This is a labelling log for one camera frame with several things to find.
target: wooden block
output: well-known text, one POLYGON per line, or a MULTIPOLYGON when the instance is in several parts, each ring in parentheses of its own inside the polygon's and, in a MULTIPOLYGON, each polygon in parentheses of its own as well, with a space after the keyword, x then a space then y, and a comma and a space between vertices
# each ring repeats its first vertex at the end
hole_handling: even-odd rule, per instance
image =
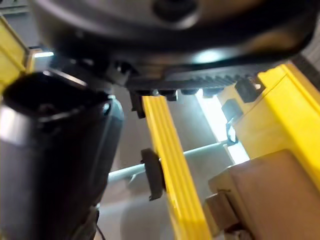
POLYGON ((288 150, 232 166, 209 187, 256 240, 320 239, 320 193, 288 150))
POLYGON ((214 194, 205 199, 203 210, 214 237, 239 223, 224 193, 214 194))

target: metal rod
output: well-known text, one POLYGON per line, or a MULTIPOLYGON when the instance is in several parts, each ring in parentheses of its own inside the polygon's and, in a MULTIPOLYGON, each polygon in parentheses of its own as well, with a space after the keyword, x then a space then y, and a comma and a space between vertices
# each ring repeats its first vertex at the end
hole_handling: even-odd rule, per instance
MULTIPOLYGON (((208 151, 208 150, 212 150, 212 149, 215 149, 215 148, 219 148, 219 147, 221 147, 221 146, 223 146, 225 144, 227 144, 227 141, 221 141, 221 142, 217 142, 217 143, 210 144, 210 145, 207 145, 207 146, 202 146, 202 147, 199 147, 199 148, 196 148, 196 149, 185 151, 183 154, 186 157, 188 157, 190 155, 197 154, 197 153, 200 153, 200 152, 203 152, 203 151, 208 151)), ((143 164, 138 164, 138 165, 135 165, 135 166, 130 166, 130 167, 127 167, 127 168, 123 168, 123 169, 120 169, 120 170, 117 170, 117 171, 112 171, 112 172, 109 173, 108 183, 114 183, 114 182, 123 180, 125 178, 130 178, 133 175, 141 174, 141 173, 144 173, 145 171, 146 171, 146 169, 145 169, 145 164, 144 163, 143 164)))

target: yellow beam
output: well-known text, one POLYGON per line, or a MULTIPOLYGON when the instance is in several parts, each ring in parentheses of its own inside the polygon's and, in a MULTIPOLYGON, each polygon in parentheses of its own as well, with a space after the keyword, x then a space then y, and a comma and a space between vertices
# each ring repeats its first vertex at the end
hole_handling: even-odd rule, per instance
POLYGON ((144 96, 143 105, 153 146, 161 158, 168 208, 176 239, 211 240, 166 98, 144 96))

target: black plastic clip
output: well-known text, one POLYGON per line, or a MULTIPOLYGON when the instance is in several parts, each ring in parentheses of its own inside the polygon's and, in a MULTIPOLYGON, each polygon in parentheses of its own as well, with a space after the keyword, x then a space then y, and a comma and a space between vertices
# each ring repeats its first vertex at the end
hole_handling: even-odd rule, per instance
POLYGON ((132 112, 136 112, 139 119, 144 119, 146 117, 146 113, 143 106, 142 96, 135 93, 130 92, 131 104, 132 104, 132 112))
POLYGON ((163 191, 166 189, 164 172, 158 155, 150 148, 141 151, 142 160, 144 164, 145 173, 148 178, 149 187, 151 191, 150 201, 161 198, 163 191))
POLYGON ((227 136, 227 144, 229 146, 235 145, 239 142, 236 131, 232 127, 232 123, 237 121, 244 113, 242 112, 241 108, 239 107, 237 101, 232 98, 228 99, 224 105, 222 106, 222 111, 225 115, 227 123, 225 125, 226 129, 226 136, 227 136))

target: light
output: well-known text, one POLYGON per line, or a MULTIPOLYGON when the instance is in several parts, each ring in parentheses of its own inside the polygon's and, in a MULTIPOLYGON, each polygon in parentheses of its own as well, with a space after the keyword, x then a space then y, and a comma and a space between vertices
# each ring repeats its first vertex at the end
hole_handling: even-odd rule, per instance
POLYGON ((45 58, 45 57, 51 57, 54 53, 52 51, 45 51, 45 52, 38 52, 34 54, 34 58, 45 58))
MULTIPOLYGON (((201 89, 197 92, 196 98, 216 140, 218 142, 226 141, 228 139, 226 130, 227 119, 217 96, 203 98, 203 90, 201 89)), ((250 160, 241 142, 228 146, 227 150, 235 164, 241 164, 250 160)))
POLYGON ((206 64, 218 61, 221 59, 221 54, 216 50, 206 50, 200 52, 194 57, 194 62, 197 64, 206 64))
POLYGON ((203 90, 200 89, 196 93, 196 98, 216 140, 218 142, 226 141, 228 139, 226 131, 227 119, 217 96, 203 98, 203 90))

